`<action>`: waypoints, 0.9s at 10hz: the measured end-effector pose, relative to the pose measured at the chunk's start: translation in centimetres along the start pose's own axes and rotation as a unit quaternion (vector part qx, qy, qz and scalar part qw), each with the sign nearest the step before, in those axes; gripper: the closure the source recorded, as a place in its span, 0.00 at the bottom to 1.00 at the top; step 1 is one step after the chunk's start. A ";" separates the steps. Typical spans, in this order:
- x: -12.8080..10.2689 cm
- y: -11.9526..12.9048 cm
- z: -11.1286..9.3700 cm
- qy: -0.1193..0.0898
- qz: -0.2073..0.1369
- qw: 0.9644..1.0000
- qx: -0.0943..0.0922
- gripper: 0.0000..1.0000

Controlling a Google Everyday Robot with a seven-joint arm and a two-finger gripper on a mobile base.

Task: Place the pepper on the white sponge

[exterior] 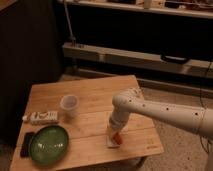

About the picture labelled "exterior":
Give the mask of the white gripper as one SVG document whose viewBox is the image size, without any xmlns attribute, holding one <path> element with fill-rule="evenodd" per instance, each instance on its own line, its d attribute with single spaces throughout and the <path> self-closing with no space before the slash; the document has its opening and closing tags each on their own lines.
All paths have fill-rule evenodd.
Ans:
<svg viewBox="0 0 213 171">
<path fill-rule="evenodd" d="M 120 132 L 126 126 L 129 116 L 128 112 L 113 111 L 109 118 L 107 133 L 115 134 Z"/>
</svg>

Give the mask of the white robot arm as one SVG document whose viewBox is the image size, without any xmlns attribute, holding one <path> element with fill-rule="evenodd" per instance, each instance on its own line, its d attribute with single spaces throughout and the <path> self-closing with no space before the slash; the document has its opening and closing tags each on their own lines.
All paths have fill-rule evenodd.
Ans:
<svg viewBox="0 0 213 171">
<path fill-rule="evenodd" d="M 109 125 L 114 131 L 122 130 L 130 114 L 136 113 L 213 140 L 213 109 L 147 101 L 141 95 L 139 89 L 130 88 L 113 96 Z"/>
</svg>

